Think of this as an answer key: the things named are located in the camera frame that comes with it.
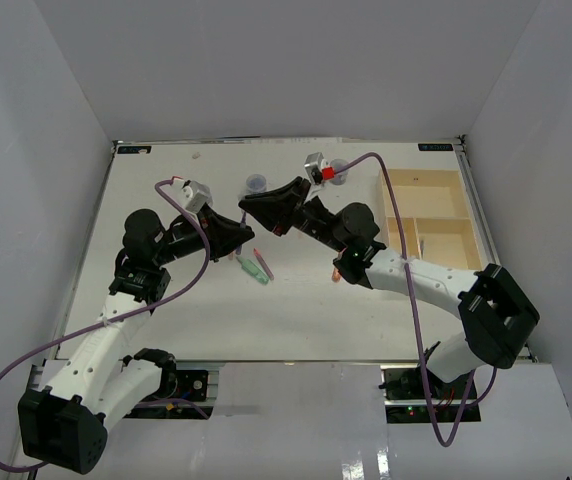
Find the gray wall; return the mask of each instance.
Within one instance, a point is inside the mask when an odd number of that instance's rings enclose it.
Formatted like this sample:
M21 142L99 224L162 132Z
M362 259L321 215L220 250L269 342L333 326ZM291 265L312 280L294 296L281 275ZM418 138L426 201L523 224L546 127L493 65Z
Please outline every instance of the gray wall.
M542 2L469 140L502 261L542 315L533 347L572 414L572 2Z
M538 0L37 0L111 139L470 130Z
M33 1L0 1L0 370L52 338L109 160L110 144ZM4 461L28 370L0 386Z

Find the green marker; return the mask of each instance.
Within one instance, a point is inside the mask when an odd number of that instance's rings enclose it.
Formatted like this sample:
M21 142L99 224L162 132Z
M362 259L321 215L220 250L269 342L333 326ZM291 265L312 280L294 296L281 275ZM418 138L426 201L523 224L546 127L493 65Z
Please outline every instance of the green marker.
M266 285L268 283L268 275L266 275L261 268L255 265L250 258L244 258L237 255L237 261L242 264L242 270L248 273L251 277L255 277L262 285Z

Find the tabletop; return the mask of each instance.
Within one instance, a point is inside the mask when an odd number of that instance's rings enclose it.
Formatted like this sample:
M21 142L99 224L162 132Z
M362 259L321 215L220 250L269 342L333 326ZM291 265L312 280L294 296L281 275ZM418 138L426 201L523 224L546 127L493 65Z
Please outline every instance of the tabletop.
M228 144L159 144L150 153L116 154L83 263L65 332L94 322L113 278L126 217L140 208L155 210L165 225L177 216L153 189L173 175L210 187L214 210L239 220L238 197L246 178L260 173L268 189L306 176L304 159L322 152L333 160L352 160L375 151L388 168L459 170L454 152L419 151L416 143L367 143L320 139ZM344 185L327 186L320 199L335 212L363 202L376 214L379 165L366 160L348 173ZM417 358L408 298L331 281L335 252L291 230L276 237L254 219L255 238L243 247L252 257L258 248L275 275L259 284L235 261L211 262L202 280L186 295L159 308L133 340L132 350L161 348L187 360L409 360ZM482 262L487 253L475 234ZM197 252L167 265L172 281L167 295L188 283L199 270ZM421 304L424 344L461 331L459 320ZM68 358L79 340L61 346Z

